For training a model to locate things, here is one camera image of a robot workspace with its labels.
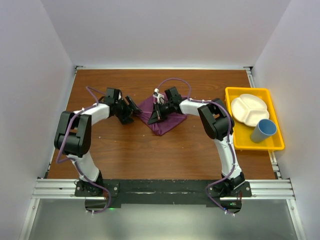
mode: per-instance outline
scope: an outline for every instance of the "purple cloth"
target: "purple cloth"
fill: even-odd
[[[148,97],[146,100],[140,103],[138,107],[142,110],[143,113],[137,114],[137,116],[154,132],[155,135],[159,136],[169,132],[171,129],[187,119],[187,115],[171,113],[167,116],[166,120],[149,125],[148,121],[154,109],[154,97]]]

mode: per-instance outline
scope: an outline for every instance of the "wooden table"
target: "wooden table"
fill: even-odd
[[[225,88],[249,87],[245,70],[78,70],[67,105],[68,111],[94,103],[85,87],[102,92],[121,89],[139,104],[167,78],[181,78],[192,87],[194,99],[225,100]],[[182,95],[188,87],[180,81],[166,82],[161,90],[176,86]],[[156,136],[142,121],[121,125],[117,117],[92,127],[90,152],[105,179],[220,179],[221,162],[217,149],[206,135],[199,117],[188,116],[176,128]],[[267,151],[236,151],[246,179],[275,179]],[[79,177],[70,162],[56,164],[57,151],[48,173],[50,179]]]

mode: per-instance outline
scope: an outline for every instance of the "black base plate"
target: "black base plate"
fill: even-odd
[[[215,180],[125,180],[104,179],[104,186],[110,190],[112,208],[120,208],[122,204],[167,204],[167,205],[206,205],[216,207],[208,198],[205,188]],[[237,197],[239,192],[242,197],[251,197],[252,192],[249,182],[245,182],[226,197]],[[223,206],[239,208],[240,203],[231,200],[220,200],[218,192],[209,190],[210,195]],[[92,197],[90,193],[76,190],[76,197]],[[86,200],[88,208],[103,208],[105,200]]]

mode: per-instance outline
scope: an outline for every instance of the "white wall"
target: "white wall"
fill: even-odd
[[[42,0],[75,65],[253,66],[290,0]]]
[[[0,0],[0,239],[14,240],[53,150],[73,67],[40,0]]]
[[[309,240],[320,239],[319,9],[319,1],[292,0],[253,68],[276,107],[286,145],[276,156]]]

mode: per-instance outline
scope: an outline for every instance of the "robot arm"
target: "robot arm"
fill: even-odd
[[[111,116],[118,117],[122,124],[129,124],[133,122],[133,119],[130,118],[131,114],[141,112],[129,96],[126,96],[125,99],[128,104],[122,98],[119,89],[107,88],[103,101],[98,104],[95,103],[92,108],[80,113],[75,118],[71,129],[76,129],[77,131],[70,132],[68,136],[66,136],[66,130],[71,118],[78,114],[80,110],[62,112],[55,134],[54,146],[60,150],[62,142],[66,138],[66,144],[62,153],[68,158],[73,159],[73,164],[76,162],[79,178],[82,181],[88,182],[84,176],[92,182],[102,181],[102,175],[94,164],[89,151],[92,125]]]
[[[231,119],[232,127],[235,125],[231,116],[229,115],[228,118],[225,111],[213,103],[196,102],[192,98],[183,99],[175,87],[167,89],[164,92],[168,102],[165,102],[164,96],[159,93],[158,89],[155,89],[153,96],[156,98],[156,101],[148,124],[164,121],[167,115],[171,113],[199,116],[206,134],[213,139],[218,150],[222,165],[222,177],[228,176],[226,180],[228,191],[233,191],[242,185],[245,182],[245,177],[235,154],[232,128],[230,136],[228,136],[229,118]],[[221,99],[216,98],[212,102],[226,109]]]

